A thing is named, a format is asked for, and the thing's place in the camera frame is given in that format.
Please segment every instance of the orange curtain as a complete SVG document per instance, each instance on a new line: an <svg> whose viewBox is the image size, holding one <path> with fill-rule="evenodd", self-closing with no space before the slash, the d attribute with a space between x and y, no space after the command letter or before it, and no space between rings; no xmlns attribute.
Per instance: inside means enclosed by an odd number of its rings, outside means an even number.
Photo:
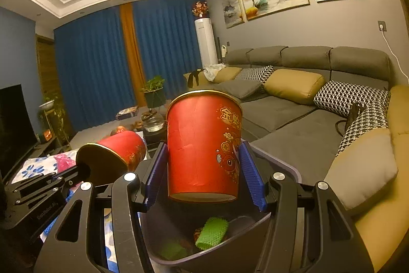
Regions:
<svg viewBox="0 0 409 273"><path fill-rule="evenodd" d="M138 101L138 106L144 107L146 106L146 100L145 94L141 92L141 89L145 84L145 73L133 23L132 4L126 3L120 5L119 13L121 16L123 39L125 41L126 56L128 58L133 90L136 100Z"/></svg>

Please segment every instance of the white power cord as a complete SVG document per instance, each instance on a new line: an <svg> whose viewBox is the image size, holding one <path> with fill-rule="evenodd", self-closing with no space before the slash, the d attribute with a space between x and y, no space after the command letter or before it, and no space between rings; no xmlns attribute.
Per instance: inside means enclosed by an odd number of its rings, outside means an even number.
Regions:
<svg viewBox="0 0 409 273"><path fill-rule="evenodd" d="M380 28L381 31L382 31L382 36L384 37L384 40L385 40L385 42L386 42L386 44L387 44L389 50L391 51L392 55L394 55L395 58L396 58L397 65L399 66L400 71L402 72L402 74L403 74L403 75L406 77L406 79L408 80L408 85L409 85L409 77L408 77L407 75L405 75L405 73L402 71L402 68L400 67L398 58L397 58L396 55L393 53L391 47L389 46L388 41L386 40L386 37L385 37L385 34L384 34L384 30L383 30L383 25L379 25L379 28Z"/></svg>

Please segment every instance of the green sponge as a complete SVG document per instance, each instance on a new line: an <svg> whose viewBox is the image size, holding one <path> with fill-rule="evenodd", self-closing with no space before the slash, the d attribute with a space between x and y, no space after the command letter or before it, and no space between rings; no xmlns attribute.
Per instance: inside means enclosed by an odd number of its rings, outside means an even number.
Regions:
<svg viewBox="0 0 409 273"><path fill-rule="evenodd" d="M187 250L177 242L166 242L160 254L167 260L178 260L187 257Z"/></svg>
<svg viewBox="0 0 409 273"><path fill-rule="evenodd" d="M224 219L209 218L196 241L196 246L201 250L207 250L218 245L223 240L228 226L229 223Z"/></svg>

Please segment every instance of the houndstooth pillow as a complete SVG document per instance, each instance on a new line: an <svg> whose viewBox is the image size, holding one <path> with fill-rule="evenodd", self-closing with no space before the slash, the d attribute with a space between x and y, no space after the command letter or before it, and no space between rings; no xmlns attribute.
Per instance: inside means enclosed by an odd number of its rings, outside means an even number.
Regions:
<svg viewBox="0 0 409 273"><path fill-rule="evenodd" d="M258 80L264 85L273 72L272 65L243 69L235 79Z"/></svg>
<svg viewBox="0 0 409 273"><path fill-rule="evenodd" d="M388 128L387 111L382 103L374 102L367 106L348 127L342 137L336 156L365 132L377 128Z"/></svg>
<svg viewBox="0 0 409 273"><path fill-rule="evenodd" d="M391 93L376 88L341 83L339 81L327 82L314 97L318 108L334 112L343 117L348 117L352 103L367 107L373 102L381 103L385 110L388 109Z"/></svg>

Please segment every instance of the red paper cup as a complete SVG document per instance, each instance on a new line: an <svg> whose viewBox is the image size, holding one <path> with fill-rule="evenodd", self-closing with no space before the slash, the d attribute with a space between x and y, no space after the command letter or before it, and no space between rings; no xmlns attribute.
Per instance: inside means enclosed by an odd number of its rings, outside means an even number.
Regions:
<svg viewBox="0 0 409 273"><path fill-rule="evenodd" d="M201 90L169 106L168 194L179 201L227 202L237 198L241 106L225 93Z"/></svg>
<svg viewBox="0 0 409 273"><path fill-rule="evenodd" d="M85 144L78 150L76 162L91 168L87 181L97 186L113 183L123 174L134 171L145 155L142 138L133 131L123 131L96 144Z"/></svg>

